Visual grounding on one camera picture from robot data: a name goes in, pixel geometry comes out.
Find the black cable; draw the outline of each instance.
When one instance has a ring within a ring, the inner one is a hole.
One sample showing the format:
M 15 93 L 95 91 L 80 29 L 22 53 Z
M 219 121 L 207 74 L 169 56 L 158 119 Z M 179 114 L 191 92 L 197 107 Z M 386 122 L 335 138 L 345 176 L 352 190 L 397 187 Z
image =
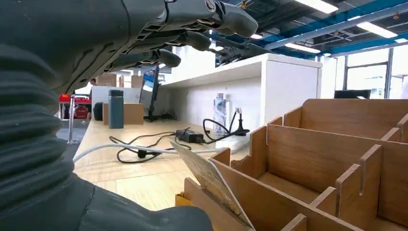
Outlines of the black cable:
M 232 124 L 234 123 L 234 119 L 235 119 L 235 116 L 237 115 L 237 111 L 235 110 L 235 112 L 234 112 L 234 116 L 232 117 L 232 120 L 231 120 L 231 123 L 230 123 L 230 125 L 229 125 L 229 133 L 231 133 L 231 129 L 232 129 Z
M 210 137 L 210 136 L 208 135 L 210 132 L 205 128 L 205 122 L 206 122 L 206 121 L 210 121 L 210 122 L 213 122 L 213 123 L 217 124 L 218 126 L 222 127 L 222 128 L 227 132 L 228 135 L 231 134 L 232 124 L 234 123 L 234 120 L 235 120 L 235 116 L 236 116 L 236 115 L 237 115 L 237 111 L 234 112 L 234 116 L 232 117 L 231 123 L 230 123 L 230 125 L 229 125 L 229 129 L 227 129 L 225 126 L 223 126 L 222 124 L 218 123 L 218 122 L 215 121 L 215 120 L 212 120 L 212 119 L 204 119 L 204 120 L 203 120 L 203 129 L 204 129 L 205 135 L 206 135 L 210 140 L 212 140 L 212 141 L 215 141 L 215 140 L 218 141 L 218 140 L 219 140 L 219 139 L 214 139 L 214 138 L 212 138 L 212 137 Z
M 210 132 L 205 128 L 205 122 L 206 122 L 206 121 L 213 122 L 213 123 L 217 124 L 218 126 L 222 127 L 222 128 L 227 132 L 227 134 L 230 133 L 229 130 L 228 130 L 228 128 L 226 128 L 226 127 L 223 126 L 222 124 L 218 123 L 217 121 L 212 120 L 212 119 L 204 119 L 204 120 L 203 120 L 204 133 L 205 133 L 205 135 L 206 135 L 210 140 L 213 141 L 213 140 L 215 140 L 215 139 L 213 139 L 212 137 L 210 137 L 210 136 L 208 135 Z
M 189 129 L 189 128 L 186 128 L 186 129 L 184 130 L 184 133 L 183 133 L 181 136 L 184 136 L 184 134 L 187 132 L 188 129 Z M 156 145 L 160 142 L 160 140 L 161 140 L 162 138 L 164 138 L 164 137 L 174 136 L 174 141 L 175 141 L 177 144 L 179 144 L 179 145 L 181 145 L 181 146 L 184 146 L 184 147 L 188 148 L 189 150 L 191 150 L 191 147 L 190 147 L 190 146 L 188 146 L 188 145 L 186 145 L 186 144 L 179 143 L 179 142 L 177 141 L 176 133 L 173 132 L 173 131 L 161 132 L 161 133 L 157 133 L 157 134 L 153 134 L 153 135 L 142 135 L 142 136 L 138 136 L 138 137 L 132 139 L 129 143 L 123 142 L 123 141 L 121 141 L 120 139 L 118 139 L 118 138 L 116 138 L 116 137 L 113 137 L 113 136 L 110 136 L 109 139 L 110 139 L 112 142 L 114 142 L 114 143 L 122 143 L 122 144 L 126 144 L 126 145 L 131 145 L 131 144 L 132 144 L 134 141 L 136 141 L 137 139 L 140 139 L 140 138 L 143 138 L 143 137 L 158 136 L 158 135 L 164 135 L 164 136 L 161 136 L 154 144 L 151 144 L 151 145 L 146 146 L 147 148 L 151 148 L 151 147 L 156 146 Z M 139 158 L 144 158 L 144 157 L 145 157 L 146 155 L 148 155 L 148 154 L 151 154 L 151 155 L 153 155 L 153 156 L 150 157 L 150 158 L 147 158 L 147 159 L 142 159 L 142 160 L 137 160 L 137 161 L 125 161 L 125 160 L 120 159 L 120 153 L 123 152 L 123 151 L 125 151 L 125 150 L 131 151 L 131 152 L 133 152 L 133 153 L 137 153 Z M 121 163 L 123 163 L 123 164 L 137 164 L 137 163 L 144 163 L 144 162 L 147 162 L 147 161 L 149 161 L 149 160 L 152 160 L 152 159 L 158 157 L 158 156 L 161 155 L 161 154 L 162 154 L 162 153 L 155 153 L 155 152 L 148 152 L 148 151 L 144 151 L 144 150 L 134 150 L 134 149 L 130 149 L 130 148 L 123 148 L 123 149 L 121 149 L 120 151 L 118 151 L 118 152 L 116 153 L 116 158 L 117 158 L 117 160 L 118 160 L 119 162 L 121 162 Z

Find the water bottle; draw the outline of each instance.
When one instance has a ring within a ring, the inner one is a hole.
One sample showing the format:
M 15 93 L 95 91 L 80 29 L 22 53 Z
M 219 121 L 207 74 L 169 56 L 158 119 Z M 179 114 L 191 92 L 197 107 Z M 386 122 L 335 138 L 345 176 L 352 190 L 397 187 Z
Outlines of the water bottle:
M 123 128 L 123 91 L 109 90 L 109 128 Z
M 223 93 L 218 93 L 216 99 L 214 100 L 214 117 L 213 119 L 226 126 L 227 121 L 227 100 L 224 99 Z M 227 131 L 223 129 L 218 124 L 214 124 L 214 131 L 216 132 L 216 137 L 223 136 L 227 134 Z

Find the white cable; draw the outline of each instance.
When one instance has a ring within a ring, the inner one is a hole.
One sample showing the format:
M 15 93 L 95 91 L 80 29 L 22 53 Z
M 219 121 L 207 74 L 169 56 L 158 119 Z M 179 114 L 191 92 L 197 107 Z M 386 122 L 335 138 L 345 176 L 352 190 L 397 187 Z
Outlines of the white cable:
M 129 148 L 129 149 L 138 149 L 138 150 L 144 150 L 148 152 L 155 152 L 155 153 L 166 153 L 166 154 L 178 154 L 174 150 L 162 150 L 162 149 L 155 149 L 155 148 L 146 148 L 142 146 L 133 146 L 133 145 L 127 145 L 127 144 L 121 144 L 121 143 L 110 143 L 110 144 L 103 144 L 99 146 L 95 146 L 92 148 L 89 148 L 83 152 L 81 152 L 79 155 L 74 157 L 74 163 L 84 156 L 88 155 L 89 153 L 96 151 L 101 148 L 108 148 L 108 147 L 120 147 L 120 148 Z M 193 151 L 194 153 L 200 154 L 200 153 L 217 153 L 223 151 L 224 148 L 217 148 L 217 149 L 209 149 L 209 150 L 198 150 L 198 151 Z

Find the yellow object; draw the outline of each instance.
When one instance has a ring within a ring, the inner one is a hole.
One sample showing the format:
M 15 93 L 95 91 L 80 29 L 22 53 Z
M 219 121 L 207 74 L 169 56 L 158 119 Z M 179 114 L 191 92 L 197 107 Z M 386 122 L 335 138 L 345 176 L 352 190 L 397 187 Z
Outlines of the yellow object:
M 184 198 L 184 193 L 176 194 L 176 206 L 191 206 L 191 201 Z

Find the white shelf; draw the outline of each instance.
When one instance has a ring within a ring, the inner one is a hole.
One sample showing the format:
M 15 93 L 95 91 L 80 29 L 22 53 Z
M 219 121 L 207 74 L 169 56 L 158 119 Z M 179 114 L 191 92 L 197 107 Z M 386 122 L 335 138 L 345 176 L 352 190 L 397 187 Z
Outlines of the white shelf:
M 239 79 L 261 77 L 262 62 L 275 61 L 302 66 L 321 68 L 322 64 L 311 60 L 298 59 L 278 54 L 263 54 L 239 62 L 217 67 L 208 73 L 185 80 L 162 85 L 164 88 L 188 88 L 212 83 L 228 82 Z

